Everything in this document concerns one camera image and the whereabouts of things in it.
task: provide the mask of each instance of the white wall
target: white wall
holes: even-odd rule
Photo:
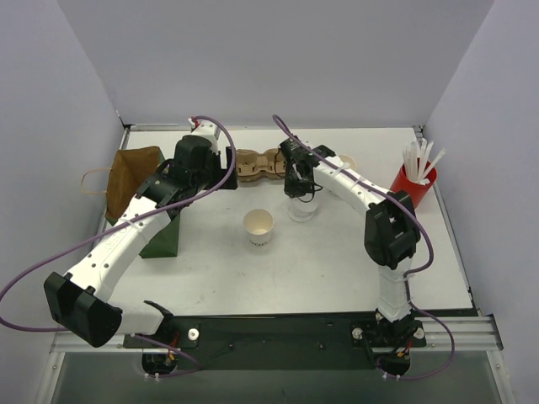
[[[59,0],[124,122],[422,125],[493,0]]]
[[[539,397],[539,3],[497,0],[426,134],[483,313],[494,313],[519,402]]]
[[[92,65],[54,0],[0,5],[0,285],[96,230],[103,200],[80,178],[110,165],[122,127]],[[104,186],[105,176],[93,181]],[[30,275],[0,311],[51,326],[43,280],[77,254]],[[52,335],[0,327],[0,402],[35,399]]]

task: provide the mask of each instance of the white table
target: white table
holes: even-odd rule
[[[184,131],[132,131],[126,148],[157,145],[173,156]],[[295,130],[312,145],[325,144],[357,161],[357,171],[389,188],[402,163],[411,128]],[[276,147],[279,130],[233,130],[237,148],[258,152]],[[226,137],[221,136],[224,151]],[[365,222],[345,202],[324,190],[307,223],[286,212],[282,181],[240,184],[217,191],[182,211],[179,256],[137,258],[118,283],[111,302],[153,300],[178,316],[372,311],[378,296],[377,266],[363,247]],[[263,247],[251,245],[242,219],[263,208],[275,218],[275,234]],[[434,191],[417,216],[435,248],[433,266],[411,279],[414,302],[428,310],[472,308],[465,279]],[[412,267],[427,259],[423,241]]]

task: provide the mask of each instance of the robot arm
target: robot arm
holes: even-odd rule
[[[123,311],[111,306],[109,298],[139,252],[180,214],[181,208],[141,220],[137,216],[191,198],[223,178],[227,170],[221,169],[218,136],[219,130],[213,125],[198,125],[191,135],[184,136],[176,145],[174,157],[163,162],[136,191],[115,225],[124,228],[104,237],[63,276],[52,273],[47,278],[45,295],[56,322],[94,347],[105,344],[116,333],[157,331],[166,315],[162,308],[145,302],[149,310]],[[236,178],[231,177],[223,188],[236,187]]]
[[[350,205],[365,218],[365,248],[369,256],[379,265],[380,294],[378,312],[389,322],[399,322],[411,311],[408,303],[403,274],[410,270],[411,258],[419,241],[419,230],[396,206],[378,194],[361,187],[358,182],[366,182],[378,187],[368,179],[352,172],[357,181],[343,175],[315,156],[300,148],[294,141],[280,144],[286,159],[285,193],[291,198],[302,197],[314,192],[314,186],[331,189],[334,194]],[[337,167],[343,162],[326,146],[319,146],[316,152]],[[395,198],[414,212],[411,199],[404,192]]]

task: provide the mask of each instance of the green box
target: green box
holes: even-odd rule
[[[156,234],[152,240],[138,254],[146,258],[171,258],[178,256],[179,243],[179,217],[177,215],[164,229]],[[107,219],[113,226],[117,221]]]

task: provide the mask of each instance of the paper cup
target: paper cup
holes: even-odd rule
[[[309,221],[314,216],[318,207],[318,202],[314,198],[311,202],[301,202],[298,198],[288,199],[288,216],[299,222]]]
[[[339,158],[343,162],[347,162],[350,165],[350,170],[355,171],[355,169],[357,168],[357,165],[355,164],[355,160],[352,157],[346,156],[345,154],[339,154]]]
[[[264,209],[251,210],[243,217],[243,228],[252,244],[263,246],[271,238],[273,216]]]

